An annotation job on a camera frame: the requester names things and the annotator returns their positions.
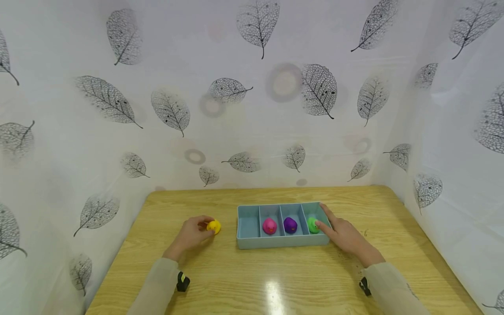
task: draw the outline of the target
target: beige sleeve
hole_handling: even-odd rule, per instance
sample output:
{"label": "beige sleeve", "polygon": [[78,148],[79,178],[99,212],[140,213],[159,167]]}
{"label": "beige sleeve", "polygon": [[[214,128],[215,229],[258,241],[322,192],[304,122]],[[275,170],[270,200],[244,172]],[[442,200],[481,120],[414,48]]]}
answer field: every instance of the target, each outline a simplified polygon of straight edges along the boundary
{"label": "beige sleeve", "polygon": [[363,270],[363,274],[371,294],[385,315],[430,314],[392,264],[371,265]]}
{"label": "beige sleeve", "polygon": [[128,315],[163,315],[177,286],[178,263],[158,259],[145,279]]}

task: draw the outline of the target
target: white curtain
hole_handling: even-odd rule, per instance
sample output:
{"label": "white curtain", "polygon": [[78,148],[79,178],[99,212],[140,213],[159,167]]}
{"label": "white curtain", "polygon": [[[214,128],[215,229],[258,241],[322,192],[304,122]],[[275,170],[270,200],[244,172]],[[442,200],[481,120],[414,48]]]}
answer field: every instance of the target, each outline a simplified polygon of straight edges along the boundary
{"label": "white curtain", "polygon": [[370,184],[404,200],[485,314],[504,313],[483,305],[504,307],[503,13],[4,3],[0,313],[82,314],[154,190]]}

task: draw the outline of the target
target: tray compartment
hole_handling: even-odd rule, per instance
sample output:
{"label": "tray compartment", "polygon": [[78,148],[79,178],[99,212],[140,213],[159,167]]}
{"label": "tray compartment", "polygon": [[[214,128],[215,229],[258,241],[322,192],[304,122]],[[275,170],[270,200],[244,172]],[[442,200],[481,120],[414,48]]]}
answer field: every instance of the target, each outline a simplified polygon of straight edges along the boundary
{"label": "tray compartment", "polygon": [[280,213],[282,215],[282,225],[283,221],[287,217],[290,217],[297,223],[297,230],[293,234],[290,234],[287,231],[285,231],[285,236],[310,234],[310,231],[308,230],[308,225],[306,224],[306,219],[304,218],[303,208],[301,207],[301,204],[280,205]]}
{"label": "tray compartment", "polygon": [[[331,226],[329,223],[329,219],[326,216],[326,213],[323,211],[323,209],[320,207],[320,204],[318,202],[310,202],[310,203],[303,203],[301,204],[303,208],[303,213],[304,217],[306,219],[306,224],[308,225],[308,219],[309,218],[315,218],[319,221],[324,222],[327,226]],[[319,233],[311,233],[310,235],[319,235],[319,234],[324,234],[322,231]]]}
{"label": "tray compartment", "polygon": [[238,207],[237,238],[260,237],[259,232],[259,206]]}
{"label": "tray compartment", "polygon": [[[280,214],[280,205],[263,205],[259,206],[259,231],[261,237],[285,236],[282,215]],[[277,224],[277,230],[273,234],[267,234],[263,230],[263,223],[266,219],[271,218]]]}

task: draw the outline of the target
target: green rubber duck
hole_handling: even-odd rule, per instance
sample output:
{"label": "green rubber duck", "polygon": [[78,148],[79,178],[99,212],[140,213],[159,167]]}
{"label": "green rubber duck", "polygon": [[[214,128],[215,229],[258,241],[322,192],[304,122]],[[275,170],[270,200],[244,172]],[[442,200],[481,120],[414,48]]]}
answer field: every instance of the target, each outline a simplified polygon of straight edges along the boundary
{"label": "green rubber duck", "polygon": [[310,233],[317,234],[320,232],[320,229],[315,225],[316,218],[308,218],[308,230],[310,230]]}

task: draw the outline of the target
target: wrist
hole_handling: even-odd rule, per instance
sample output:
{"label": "wrist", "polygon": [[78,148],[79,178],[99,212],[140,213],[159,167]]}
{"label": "wrist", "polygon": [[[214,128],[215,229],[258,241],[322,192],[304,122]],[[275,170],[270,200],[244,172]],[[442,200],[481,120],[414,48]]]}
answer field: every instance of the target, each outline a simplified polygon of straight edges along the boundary
{"label": "wrist", "polygon": [[364,268],[385,262],[385,258],[380,251],[370,243],[364,245],[355,255]]}
{"label": "wrist", "polygon": [[184,253],[184,249],[180,244],[174,241],[163,253],[163,258],[171,259],[178,262]]}

